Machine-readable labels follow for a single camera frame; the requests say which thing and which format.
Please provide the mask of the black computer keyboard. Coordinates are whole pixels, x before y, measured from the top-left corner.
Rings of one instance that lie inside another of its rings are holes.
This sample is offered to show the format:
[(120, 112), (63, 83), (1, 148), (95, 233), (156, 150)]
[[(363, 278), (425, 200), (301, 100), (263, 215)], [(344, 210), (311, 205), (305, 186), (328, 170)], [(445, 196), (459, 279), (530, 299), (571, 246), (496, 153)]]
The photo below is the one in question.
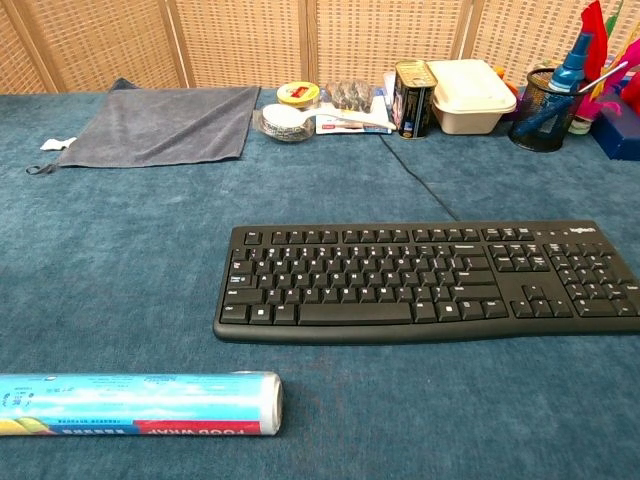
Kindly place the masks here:
[(640, 332), (640, 279), (592, 221), (238, 226), (224, 340), (371, 344)]

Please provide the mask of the round yellow tin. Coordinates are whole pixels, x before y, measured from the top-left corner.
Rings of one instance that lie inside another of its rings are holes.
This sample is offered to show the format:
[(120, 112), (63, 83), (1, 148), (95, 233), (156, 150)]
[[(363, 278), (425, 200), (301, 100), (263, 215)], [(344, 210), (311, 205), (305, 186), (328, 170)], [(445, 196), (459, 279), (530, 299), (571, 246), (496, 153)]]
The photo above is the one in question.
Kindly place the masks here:
[(276, 92), (279, 103), (304, 110), (319, 104), (320, 88), (308, 81), (295, 81), (280, 86)]

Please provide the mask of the black gold-top tin can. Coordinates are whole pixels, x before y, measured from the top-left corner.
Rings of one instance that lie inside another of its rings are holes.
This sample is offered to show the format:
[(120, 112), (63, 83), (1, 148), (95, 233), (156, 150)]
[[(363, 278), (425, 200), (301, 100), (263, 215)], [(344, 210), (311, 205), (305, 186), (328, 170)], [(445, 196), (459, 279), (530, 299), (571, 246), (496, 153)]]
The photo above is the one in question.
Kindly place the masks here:
[(426, 136), (436, 85), (436, 77), (424, 60), (405, 59), (395, 64), (392, 119), (401, 137)]

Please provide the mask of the blue felt table cover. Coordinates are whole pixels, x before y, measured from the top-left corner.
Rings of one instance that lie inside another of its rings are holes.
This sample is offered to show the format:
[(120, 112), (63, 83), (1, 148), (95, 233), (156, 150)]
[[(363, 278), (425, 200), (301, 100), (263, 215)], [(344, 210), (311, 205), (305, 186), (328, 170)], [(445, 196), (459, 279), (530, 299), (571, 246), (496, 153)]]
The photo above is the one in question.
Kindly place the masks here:
[(0, 97), (0, 373), (272, 370), (272, 437), (0, 438), (0, 480), (639, 480), (640, 336), (215, 338), (241, 224), (591, 219), (640, 275), (640, 162), (588, 136), (248, 135), (238, 161), (62, 168), (100, 94)]

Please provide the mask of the grey microfibre towel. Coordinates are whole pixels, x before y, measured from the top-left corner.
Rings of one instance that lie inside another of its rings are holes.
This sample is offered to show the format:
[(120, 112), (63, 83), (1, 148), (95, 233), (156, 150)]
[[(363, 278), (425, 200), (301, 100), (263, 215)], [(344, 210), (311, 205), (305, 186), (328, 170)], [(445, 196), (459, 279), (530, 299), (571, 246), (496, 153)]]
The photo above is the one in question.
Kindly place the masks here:
[(142, 168), (241, 156), (260, 89), (144, 89), (118, 80), (84, 131), (54, 163), (61, 167)]

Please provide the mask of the beige lidded lunch box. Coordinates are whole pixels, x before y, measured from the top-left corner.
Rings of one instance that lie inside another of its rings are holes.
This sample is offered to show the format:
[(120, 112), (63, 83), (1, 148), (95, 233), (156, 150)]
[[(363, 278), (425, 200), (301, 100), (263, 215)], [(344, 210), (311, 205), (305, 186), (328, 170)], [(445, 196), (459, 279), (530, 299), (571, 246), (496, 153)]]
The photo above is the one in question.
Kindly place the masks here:
[(436, 60), (427, 63), (437, 85), (433, 112), (444, 133), (490, 133), (501, 116), (516, 108), (516, 96), (483, 60)]

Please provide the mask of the wooden rattan folding screen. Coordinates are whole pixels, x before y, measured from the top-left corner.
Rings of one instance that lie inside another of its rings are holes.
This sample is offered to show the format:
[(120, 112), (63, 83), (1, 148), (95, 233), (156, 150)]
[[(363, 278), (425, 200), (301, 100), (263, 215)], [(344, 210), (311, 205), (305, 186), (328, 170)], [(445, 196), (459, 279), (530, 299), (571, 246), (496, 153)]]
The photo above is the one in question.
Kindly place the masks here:
[[(522, 83), (559, 60), (592, 0), (0, 0), (0, 94), (143, 87), (379, 82), (401, 59), (478, 58)], [(640, 34), (615, 16), (611, 54)]]

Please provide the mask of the blue food wrap roll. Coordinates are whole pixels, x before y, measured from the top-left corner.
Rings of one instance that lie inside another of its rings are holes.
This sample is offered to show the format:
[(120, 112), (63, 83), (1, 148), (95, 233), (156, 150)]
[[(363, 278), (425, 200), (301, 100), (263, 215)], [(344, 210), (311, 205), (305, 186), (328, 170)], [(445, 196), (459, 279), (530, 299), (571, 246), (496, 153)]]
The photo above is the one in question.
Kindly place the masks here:
[(273, 372), (1, 374), (0, 436), (274, 435)]

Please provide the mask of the small orange object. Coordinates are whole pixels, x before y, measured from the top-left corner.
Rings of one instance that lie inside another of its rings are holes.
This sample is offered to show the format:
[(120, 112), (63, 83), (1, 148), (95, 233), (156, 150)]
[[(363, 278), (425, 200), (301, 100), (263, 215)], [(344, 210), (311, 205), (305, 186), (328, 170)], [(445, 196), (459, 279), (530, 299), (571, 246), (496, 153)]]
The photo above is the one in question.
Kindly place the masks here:
[(503, 81), (503, 83), (507, 86), (507, 88), (515, 96), (517, 96), (518, 93), (519, 93), (519, 89), (518, 89), (518, 87), (516, 85), (514, 85), (512, 82), (510, 82), (509, 80), (506, 79), (506, 77), (505, 77), (505, 68), (504, 67), (500, 67), (500, 66), (495, 66), (494, 67), (494, 71), (498, 75), (498, 77)]

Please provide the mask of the black mesh pen holder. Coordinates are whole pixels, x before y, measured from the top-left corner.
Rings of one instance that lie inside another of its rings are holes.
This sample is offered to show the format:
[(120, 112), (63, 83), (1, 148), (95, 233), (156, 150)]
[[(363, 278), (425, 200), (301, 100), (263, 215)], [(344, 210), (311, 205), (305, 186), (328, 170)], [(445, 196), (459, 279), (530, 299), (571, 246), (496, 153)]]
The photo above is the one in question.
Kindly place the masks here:
[(509, 130), (510, 140), (536, 152), (552, 152), (562, 144), (584, 93), (566, 93), (549, 87), (552, 68), (527, 75), (527, 86)]

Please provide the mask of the blue spray bottle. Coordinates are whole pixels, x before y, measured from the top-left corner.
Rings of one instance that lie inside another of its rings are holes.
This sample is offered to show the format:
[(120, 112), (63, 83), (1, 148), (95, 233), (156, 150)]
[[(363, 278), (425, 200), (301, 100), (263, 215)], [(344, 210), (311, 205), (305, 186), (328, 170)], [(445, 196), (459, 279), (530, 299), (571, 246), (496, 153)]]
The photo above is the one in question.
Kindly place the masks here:
[(548, 88), (556, 92), (575, 92), (585, 79), (584, 65), (593, 33), (581, 32), (564, 62), (557, 67), (548, 83)]

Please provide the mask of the dark blue box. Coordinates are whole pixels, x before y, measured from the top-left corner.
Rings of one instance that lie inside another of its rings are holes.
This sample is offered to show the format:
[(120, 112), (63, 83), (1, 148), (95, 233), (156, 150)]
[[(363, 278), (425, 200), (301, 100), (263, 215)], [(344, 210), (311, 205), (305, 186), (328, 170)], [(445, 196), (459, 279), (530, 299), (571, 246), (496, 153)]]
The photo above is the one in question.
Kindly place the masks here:
[(590, 132), (610, 159), (640, 161), (640, 117), (626, 104), (620, 114), (603, 109)]

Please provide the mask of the pink thin stick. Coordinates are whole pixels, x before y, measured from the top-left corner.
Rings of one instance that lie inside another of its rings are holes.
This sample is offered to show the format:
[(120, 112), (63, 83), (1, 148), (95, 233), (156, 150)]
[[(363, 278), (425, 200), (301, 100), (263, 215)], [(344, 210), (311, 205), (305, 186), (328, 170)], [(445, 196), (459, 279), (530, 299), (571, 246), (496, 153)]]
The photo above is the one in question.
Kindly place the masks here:
[(617, 75), (621, 70), (626, 71), (627, 65), (627, 61), (620, 62), (615, 68), (611, 68), (609, 71), (594, 80), (591, 84), (587, 85), (585, 87), (585, 90), (590, 91), (591, 94), (595, 97), (599, 96), (601, 92), (606, 88), (607, 79), (611, 76)]

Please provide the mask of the colourful feather bunch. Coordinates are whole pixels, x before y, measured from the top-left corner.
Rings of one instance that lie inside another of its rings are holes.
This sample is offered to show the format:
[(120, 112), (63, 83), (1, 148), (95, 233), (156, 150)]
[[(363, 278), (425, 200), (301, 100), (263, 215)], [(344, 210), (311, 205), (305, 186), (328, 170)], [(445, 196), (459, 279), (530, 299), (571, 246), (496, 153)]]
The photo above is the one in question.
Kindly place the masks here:
[(606, 88), (599, 96), (595, 97), (591, 92), (584, 96), (576, 112), (576, 117), (582, 120), (593, 121), (602, 108), (620, 113), (619, 107), (615, 107), (612, 102), (601, 102), (601, 99), (604, 98), (605, 93), (609, 93), (622, 80), (630, 69), (640, 65), (640, 22), (625, 43), (623, 51), (614, 58), (609, 66), (605, 65), (608, 58), (609, 34), (617, 21), (617, 15), (618, 12), (607, 21), (604, 21), (599, 0), (594, 0), (581, 13), (581, 32), (594, 34), (584, 65), (586, 82), (590, 84), (611, 68), (615, 68), (620, 62), (628, 62), (626, 71), (621, 70), (617, 75), (607, 79)]

